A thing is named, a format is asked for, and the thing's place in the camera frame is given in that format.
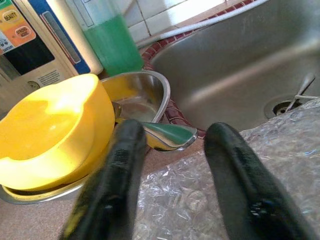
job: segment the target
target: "plastic wrap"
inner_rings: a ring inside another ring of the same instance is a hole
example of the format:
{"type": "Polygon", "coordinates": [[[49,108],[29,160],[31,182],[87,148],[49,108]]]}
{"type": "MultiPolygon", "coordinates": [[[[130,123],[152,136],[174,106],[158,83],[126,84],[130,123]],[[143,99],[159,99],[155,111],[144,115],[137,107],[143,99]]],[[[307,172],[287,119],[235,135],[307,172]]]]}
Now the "plastic wrap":
{"type": "MultiPolygon", "coordinates": [[[[241,135],[320,236],[320,99],[241,135]]],[[[134,239],[228,239],[202,151],[141,180],[134,239]]]]}

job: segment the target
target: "plastic bottle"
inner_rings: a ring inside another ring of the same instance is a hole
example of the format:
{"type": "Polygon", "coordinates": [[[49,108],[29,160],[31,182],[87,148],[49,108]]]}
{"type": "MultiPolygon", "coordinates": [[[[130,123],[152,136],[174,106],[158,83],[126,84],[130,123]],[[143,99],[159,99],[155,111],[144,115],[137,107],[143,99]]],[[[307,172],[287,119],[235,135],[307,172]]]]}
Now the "plastic bottle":
{"type": "Polygon", "coordinates": [[[139,71],[143,60],[114,0],[66,0],[109,74],[139,71]]]}

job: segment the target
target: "kitchen sink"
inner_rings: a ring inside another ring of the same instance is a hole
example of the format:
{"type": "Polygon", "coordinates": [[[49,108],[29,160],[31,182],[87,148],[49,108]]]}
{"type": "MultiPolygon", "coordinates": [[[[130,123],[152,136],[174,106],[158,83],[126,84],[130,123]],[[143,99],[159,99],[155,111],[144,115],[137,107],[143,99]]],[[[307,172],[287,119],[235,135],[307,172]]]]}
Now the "kitchen sink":
{"type": "Polygon", "coordinates": [[[195,127],[256,127],[285,111],[308,74],[315,81],[304,94],[320,96],[320,1],[266,1],[169,45],[151,63],[195,127]]]}

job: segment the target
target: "red tile trim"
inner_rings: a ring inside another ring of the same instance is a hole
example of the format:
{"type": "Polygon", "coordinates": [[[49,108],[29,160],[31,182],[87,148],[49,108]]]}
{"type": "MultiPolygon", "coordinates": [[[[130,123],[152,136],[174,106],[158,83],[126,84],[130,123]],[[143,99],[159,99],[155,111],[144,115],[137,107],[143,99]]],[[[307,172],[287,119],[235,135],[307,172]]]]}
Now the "red tile trim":
{"type": "MultiPolygon", "coordinates": [[[[224,15],[226,13],[230,13],[236,9],[242,8],[245,5],[248,5],[250,3],[253,3],[256,0],[244,0],[242,2],[239,2],[231,7],[228,7],[227,9],[218,12],[217,14],[208,17],[205,20],[208,19],[212,19],[215,18],[217,16],[221,16],[224,15]]],[[[173,44],[187,36],[189,36],[190,34],[192,34],[193,32],[196,32],[199,29],[196,30],[192,30],[192,31],[188,31],[185,33],[181,33],[175,36],[171,36],[169,38],[160,40],[158,42],[153,43],[150,47],[148,47],[143,53],[142,53],[142,59],[144,61],[144,66],[143,69],[145,70],[150,70],[150,71],[154,71],[154,68],[151,64],[151,60],[155,57],[155,55],[157,53],[159,53],[162,49],[164,49],[167,45],[173,44]]],[[[165,115],[168,118],[168,121],[171,124],[180,124],[180,125],[184,125],[184,126],[190,126],[192,127],[192,125],[190,124],[190,122],[188,122],[188,120],[185,118],[185,116],[183,115],[183,113],[180,111],[180,109],[178,108],[177,104],[170,99],[169,103],[166,107],[165,110],[165,115]]],[[[203,139],[206,135],[206,132],[204,130],[199,129],[198,130],[198,138],[203,139]]]]}

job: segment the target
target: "countertop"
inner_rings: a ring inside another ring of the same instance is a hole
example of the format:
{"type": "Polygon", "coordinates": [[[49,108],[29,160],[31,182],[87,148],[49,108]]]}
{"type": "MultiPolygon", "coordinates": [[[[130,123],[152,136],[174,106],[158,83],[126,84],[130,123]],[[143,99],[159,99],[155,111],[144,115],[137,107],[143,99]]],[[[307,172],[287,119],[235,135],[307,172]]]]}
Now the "countertop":
{"type": "MultiPolygon", "coordinates": [[[[143,174],[201,150],[203,140],[197,139],[180,152],[150,150],[145,158],[143,174]]],[[[0,200],[0,240],[56,240],[72,211],[76,199],[51,200],[32,205],[13,205],[0,200]]]]}

